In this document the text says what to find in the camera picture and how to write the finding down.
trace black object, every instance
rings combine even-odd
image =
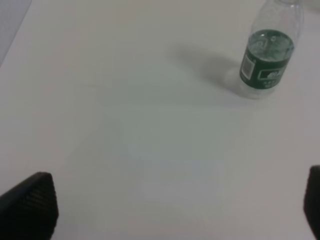
[[[304,213],[317,240],[320,240],[320,166],[310,169],[304,197]]]
[[[0,197],[0,240],[49,240],[58,216],[52,175],[38,172]]]

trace white surface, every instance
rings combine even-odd
[[[0,69],[1,193],[51,172],[55,240],[313,239],[320,13],[267,99],[199,67],[240,64],[262,4],[33,0]]]

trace water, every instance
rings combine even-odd
[[[261,30],[251,35],[249,51],[258,59],[278,62],[291,57],[295,47],[289,36],[277,30]]]
[[[260,30],[252,34],[247,46],[247,50],[259,62],[259,67],[266,66],[262,67],[263,69],[267,69],[270,64],[277,65],[285,60],[289,61],[294,49],[294,43],[289,36],[271,29]],[[258,76],[253,75],[251,80],[258,81]],[[263,98],[275,90],[275,86],[269,89],[256,89],[243,81],[240,81],[240,87],[246,97],[253,99]]]

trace water bottle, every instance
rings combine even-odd
[[[255,19],[240,67],[240,88],[249,98],[271,94],[297,47],[302,0],[267,0]]]

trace bottle label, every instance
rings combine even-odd
[[[282,61],[265,61],[254,56],[247,48],[240,68],[244,83],[254,89],[270,89],[283,76],[290,58]]]

